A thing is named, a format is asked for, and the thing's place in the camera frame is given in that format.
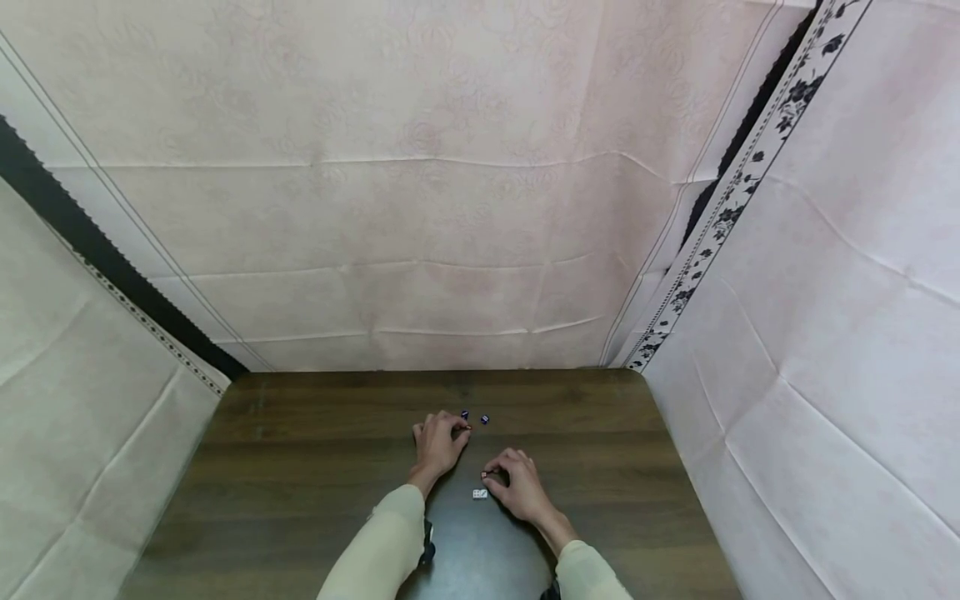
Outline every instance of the left hand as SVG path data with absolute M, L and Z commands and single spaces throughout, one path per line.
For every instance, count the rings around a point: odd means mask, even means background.
M 453 439 L 455 429 L 466 429 Z M 410 469 L 411 483 L 423 492 L 425 498 L 442 475 L 451 470 L 470 440 L 470 426 L 466 420 L 446 411 L 427 415 L 423 423 L 414 425 L 417 443 L 417 463 Z

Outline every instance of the wall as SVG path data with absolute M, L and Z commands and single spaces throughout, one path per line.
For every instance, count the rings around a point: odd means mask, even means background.
M 644 371 L 748 598 L 960 597 L 957 8 L 866 11 Z
M 0 109 L 251 369 L 597 365 L 813 4 L 9 0 Z
M 1 180 L 0 256 L 0 596 L 109 599 L 219 396 Z

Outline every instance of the sleeve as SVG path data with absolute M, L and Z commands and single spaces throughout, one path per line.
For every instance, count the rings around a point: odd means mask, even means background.
M 423 494 L 388 493 L 326 576 L 317 600 L 394 600 L 423 554 Z
M 607 561 L 580 540 L 561 551 L 557 582 L 563 600 L 631 600 Z

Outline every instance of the dark wood grain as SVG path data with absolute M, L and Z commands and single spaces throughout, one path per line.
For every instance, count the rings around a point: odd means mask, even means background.
M 398 597 L 535 600 L 554 566 L 480 470 L 503 448 L 637 599 L 739 598 L 643 378 L 629 371 L 256 373 L 230 386 L 121 598 L 312 600 L 371 507 L 402 484 L 410 427 L 475 432 L 427 517 L 437 557 Z M 480 425 L 489 414 L 489 425 Z

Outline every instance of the floral border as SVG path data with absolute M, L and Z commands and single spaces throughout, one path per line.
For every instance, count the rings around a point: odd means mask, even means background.
M 674 279 L 673 284 L 621 367 L 643 371 L 673 331 L 743 209 L 872 2 L 828 0 L 820 6 L 801 50 L 754 125 L 750 139 L 740 149 L 735 168 L 724 174 L 695 229 L 696 234 L 687 240 L 671 268 L 668 277 Z

